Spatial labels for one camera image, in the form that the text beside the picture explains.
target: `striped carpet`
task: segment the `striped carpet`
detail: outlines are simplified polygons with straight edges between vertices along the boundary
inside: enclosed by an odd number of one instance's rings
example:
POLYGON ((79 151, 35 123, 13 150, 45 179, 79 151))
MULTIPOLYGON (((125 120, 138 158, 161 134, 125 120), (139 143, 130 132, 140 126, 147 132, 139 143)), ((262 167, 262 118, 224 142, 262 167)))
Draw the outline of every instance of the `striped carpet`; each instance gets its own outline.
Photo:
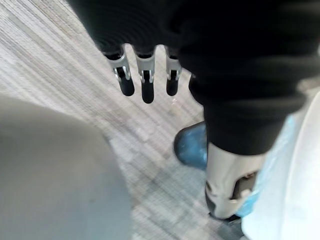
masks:
POLYGON ((208 217, 205 174, 182 166, 172 142, 202 120, 183 72, 166 94, 165 53, 156 50, 155 100, 122 95, 104 56, 64 0, 0 0, 0 93, 75 116, 110 139, 132 196, 134 240, 238 240, 239 227, 208 217))

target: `prosthetic hand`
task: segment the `prosthetic hand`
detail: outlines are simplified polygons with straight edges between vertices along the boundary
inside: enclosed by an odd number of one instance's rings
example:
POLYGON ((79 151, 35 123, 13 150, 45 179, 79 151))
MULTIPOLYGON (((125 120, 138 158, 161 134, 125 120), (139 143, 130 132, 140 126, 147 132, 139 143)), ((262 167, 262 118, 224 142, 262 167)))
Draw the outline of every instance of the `prosthetic hand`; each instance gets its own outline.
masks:
POLYGON ((167 92, 181 67, 203 105, 208 140, 206 199, 229 219, 250 195, 288 114, 300 109, 303 78, 319 73, 318 0, 69 0, 121 91, 134 93, 122 45, 136 54, 142 98, 154 99, 154 48, 167 51, 167 92))

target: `black fingertip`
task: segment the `black fingertip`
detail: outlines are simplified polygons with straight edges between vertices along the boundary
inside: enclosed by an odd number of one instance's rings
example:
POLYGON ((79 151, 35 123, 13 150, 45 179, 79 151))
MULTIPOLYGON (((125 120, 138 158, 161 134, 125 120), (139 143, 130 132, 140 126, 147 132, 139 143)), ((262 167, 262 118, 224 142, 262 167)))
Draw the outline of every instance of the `black fingertip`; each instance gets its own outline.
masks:
POLYGON ((121 91, 125 96, 130 97, 135 93, 135 86, 131 77, 129 80, 125 77, 122 77, 121 82, 119 84, 121 91))
POLYGON ((142 99, 146 104, 150 104, 155 99, 154 84, 146 81, 141 85, 142 99))
POLYGON ((178 81, 177 80, 169 80, 166 81, 166 93, 169 96, 174 96, 178 92, 178 81))

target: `black sleeve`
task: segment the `black sleeve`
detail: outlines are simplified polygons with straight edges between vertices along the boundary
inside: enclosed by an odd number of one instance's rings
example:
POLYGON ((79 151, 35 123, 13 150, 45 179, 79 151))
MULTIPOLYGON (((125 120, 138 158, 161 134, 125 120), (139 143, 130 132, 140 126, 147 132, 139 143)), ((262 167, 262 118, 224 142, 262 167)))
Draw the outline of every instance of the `black sleeve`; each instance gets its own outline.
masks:
POLYGON ((182 35, 178 58, 194 74, 208 140, 240 155, 268 151, 305 102, 297 84, 320 71, 320 1, 181 1, 164 26, 182 35))

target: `leg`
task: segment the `leg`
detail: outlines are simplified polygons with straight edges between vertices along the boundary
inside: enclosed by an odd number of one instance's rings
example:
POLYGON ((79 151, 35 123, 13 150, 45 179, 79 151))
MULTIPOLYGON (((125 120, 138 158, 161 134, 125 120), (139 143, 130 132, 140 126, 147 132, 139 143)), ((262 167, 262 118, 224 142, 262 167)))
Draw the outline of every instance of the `leg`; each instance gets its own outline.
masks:
POLYGON ((130 203, 94 128, 0 96, 0 238, 128 240, 130 203))

